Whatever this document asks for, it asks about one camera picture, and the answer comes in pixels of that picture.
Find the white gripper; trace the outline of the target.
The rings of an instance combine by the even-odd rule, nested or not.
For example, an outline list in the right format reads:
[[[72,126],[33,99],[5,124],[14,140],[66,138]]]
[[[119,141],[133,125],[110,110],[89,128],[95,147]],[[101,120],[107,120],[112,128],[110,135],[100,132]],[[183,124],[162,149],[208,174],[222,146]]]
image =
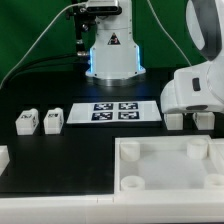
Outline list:
[[[160,103],[164,114],[224,112],[224,59],[176,70]]]

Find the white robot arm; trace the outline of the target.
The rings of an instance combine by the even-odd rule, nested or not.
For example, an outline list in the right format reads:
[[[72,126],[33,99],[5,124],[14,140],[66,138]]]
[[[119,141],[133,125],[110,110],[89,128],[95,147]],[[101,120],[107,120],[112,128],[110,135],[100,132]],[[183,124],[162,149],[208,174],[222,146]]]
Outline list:
[[[224,112],[224,0],[188,0],[186,23],[206,61],[174,72],[161,93],[161,110]]]

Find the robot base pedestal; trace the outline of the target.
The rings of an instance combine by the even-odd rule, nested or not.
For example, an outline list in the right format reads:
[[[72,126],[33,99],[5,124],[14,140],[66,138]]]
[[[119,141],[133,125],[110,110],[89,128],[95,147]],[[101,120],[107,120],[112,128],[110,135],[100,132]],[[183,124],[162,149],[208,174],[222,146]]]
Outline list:
[[[142,80],[146,70],[140,63],[139,46],[133,40],[132,0],[118,0],[119,15],[96,18],[96,36],[90,48],[91,83],[104,86],[128,85]]]

